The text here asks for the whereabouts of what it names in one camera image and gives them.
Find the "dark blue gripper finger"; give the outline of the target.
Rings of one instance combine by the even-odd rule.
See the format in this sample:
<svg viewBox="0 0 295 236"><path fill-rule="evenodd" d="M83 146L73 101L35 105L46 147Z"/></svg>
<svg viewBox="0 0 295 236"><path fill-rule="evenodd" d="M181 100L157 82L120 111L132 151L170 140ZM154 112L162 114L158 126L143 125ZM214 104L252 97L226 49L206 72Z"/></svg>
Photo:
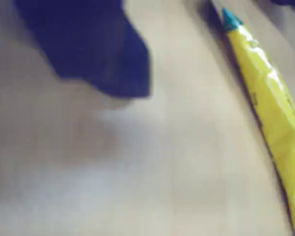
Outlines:
<svg viewBox="0 0 295 236"><path fill-rule="evenodd" d="M271 0L271 1L278 5L290 5L295 7L295 0Z"/></svg>
<svg viewBox="0 0 295 236"><path fill-rule="evenodd" d="M17 0L15 7L61 78L118 98L150 95L148 49L121 0Z"/></svg>

